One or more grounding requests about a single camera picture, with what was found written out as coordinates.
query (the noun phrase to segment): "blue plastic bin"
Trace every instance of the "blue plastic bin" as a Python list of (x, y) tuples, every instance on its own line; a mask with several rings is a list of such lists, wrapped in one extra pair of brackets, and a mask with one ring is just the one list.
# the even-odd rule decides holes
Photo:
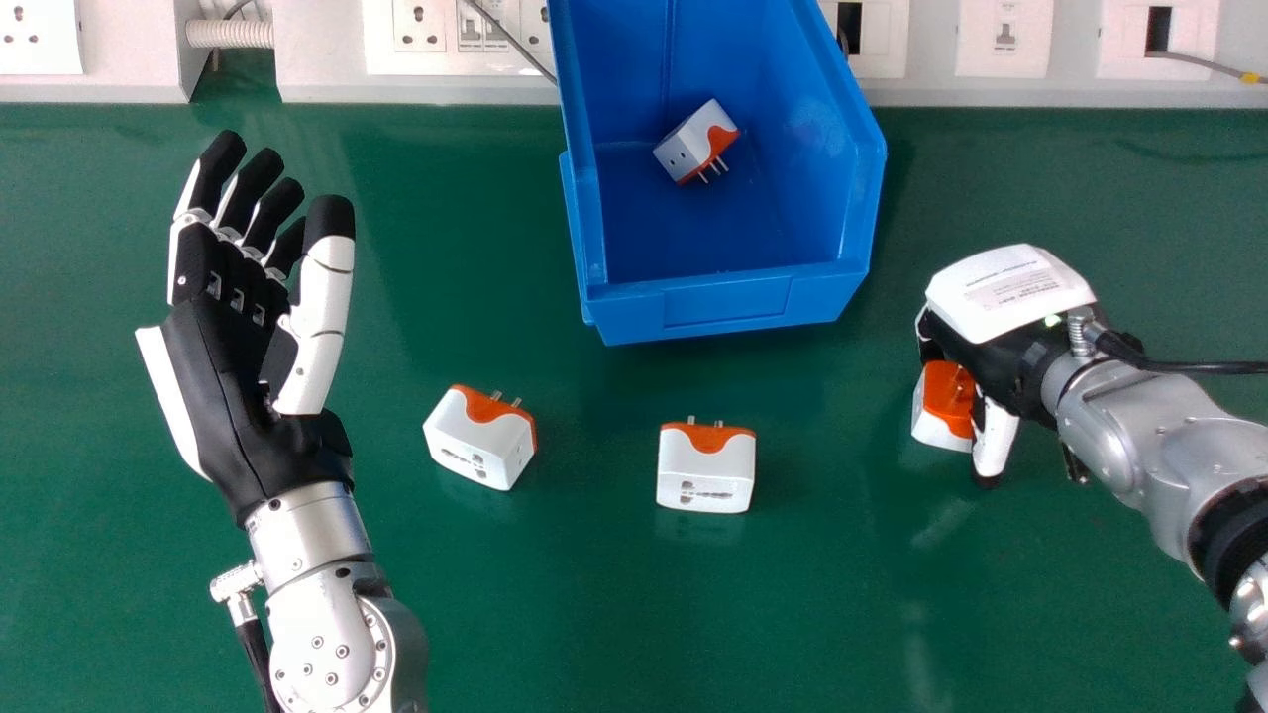
[[(814, 0), (552, 0), (582, 317), (605, 344), (836, 320), (867, 274), (885, 141)], [(730, 173), (652, 148), (715, 98)]]

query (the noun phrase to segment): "green table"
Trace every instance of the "green table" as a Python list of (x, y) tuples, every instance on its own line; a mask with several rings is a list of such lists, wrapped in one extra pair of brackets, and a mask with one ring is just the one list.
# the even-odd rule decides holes
[[(833, 325), (607, 349), (582, 325), (557, 110), (281, 105), (233, 57), (189, 107), (0, 108), (0, 710), (259, 709), (207, 581), (245, 559), (181, 463), (132, 330), (221, 128), (359, 208), (330, 403), (432, 643), (437, 712), (1229, 710), (1222, 610), (1027, 428), (1008, 483), (907, 436), (938, 268), (1012, 241), (1077, 266), (1158, 355), (1268, 354), (1268, 113), (881, 110), (874, 268)], [(453, 382), (522, 396), (512, 494), (441, 471)], [(1207, 384), (1268, 417), (1268, 381)], [(653, 501), (657, 428), (758, 434), (752, 511)]]

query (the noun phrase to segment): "white corrugated pipe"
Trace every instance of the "white corrugated pipe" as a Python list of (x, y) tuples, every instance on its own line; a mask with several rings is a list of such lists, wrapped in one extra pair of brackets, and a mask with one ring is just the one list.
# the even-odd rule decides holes
[(273, 23), (255, 20), (189, 20), (185, 37), (193, 47), (273, 47)]

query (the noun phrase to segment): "black port opening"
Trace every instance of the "black port opening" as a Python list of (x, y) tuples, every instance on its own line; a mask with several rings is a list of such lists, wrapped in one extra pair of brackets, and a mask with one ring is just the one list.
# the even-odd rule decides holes
[(1149, 8), (1149, 25), (1145, 32), (1145, 53), (1167, 52), (1172, 42), (1172, 8), (1153, 5)]
[(864, 32), (864, 4), (837, 3), (837, 42), (848, 57), (858, 53)]

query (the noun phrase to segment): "robotic hand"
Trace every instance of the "robotic hand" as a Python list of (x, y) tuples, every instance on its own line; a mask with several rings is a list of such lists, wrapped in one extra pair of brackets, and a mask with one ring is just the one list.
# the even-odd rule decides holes
[(1268, 704), (1268, 428), (1222, 411), (1182, 373), (1262, 363), (1159, 363), (1111, 330), (1088, 284), (1050, 252), (1013, 245), (936, 274), (915, 321), (924, 370), (918, 440), (973, 453), (994, 487), (1021, 420), (1056, 431), (1071, 480), (1096, 477), (1149, 520), (1229, 610), (1229, 643), (1255, 669), (1239, 710)]
[[(353, 206), (323, 195), (278, 235), (303, 189), (278, 181), (271, 148), (235, 174), (245, 155), (226, 131), (194, 164), (170, 235), (171, 312), (137, 330), (176, 448), (219, 488), (255, 553), (216, 577), (212, 596), (230, 609), (268, 710), (421, 712), (426, 638), (374, 563), (353, 450), (322, 407), (347, 321)], [(261, 584), (271, 653), (251, 603)]]

